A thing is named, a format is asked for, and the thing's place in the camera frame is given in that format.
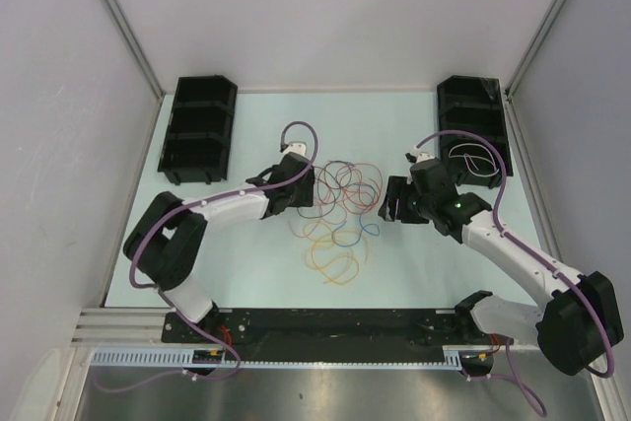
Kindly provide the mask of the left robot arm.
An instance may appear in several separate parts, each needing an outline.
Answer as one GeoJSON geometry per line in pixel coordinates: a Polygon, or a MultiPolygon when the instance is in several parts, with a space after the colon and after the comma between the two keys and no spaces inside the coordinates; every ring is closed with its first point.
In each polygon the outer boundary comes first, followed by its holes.
{"type": "Polygon", "coordinates": [[[183,200],[169,191],[158,194],[123,244],[130,278],[140,271],[161,297],[184,318],[194,340],[211,339],[218,329],[217,305],[195,281],[193,268],[208,231],[264,220],[288,208],[311,206],[315,175],[310,161],[287,152],[279,164],[248,179],[241,187],[206,199],[183,200]]]}

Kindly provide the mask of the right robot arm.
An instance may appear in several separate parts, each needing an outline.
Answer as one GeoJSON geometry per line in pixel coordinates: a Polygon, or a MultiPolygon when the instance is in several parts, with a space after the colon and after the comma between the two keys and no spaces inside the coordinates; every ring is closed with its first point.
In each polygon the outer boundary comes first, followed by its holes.
{"type": "Polygon", "coordinates": [[[386,222],[431,224],[486,257],[532,299],[506,301],[478,291],[458,304],[456,335],[477,343],[496,333],[536,346],[558,371],[574,376],[599,357],[612,360],[624,329],[611,281],[586,275],[512,234],[479,195],[459,193],[447,167],[421,152],[407,154],[407,175],[392,175],[378,214],[386,222]]]}

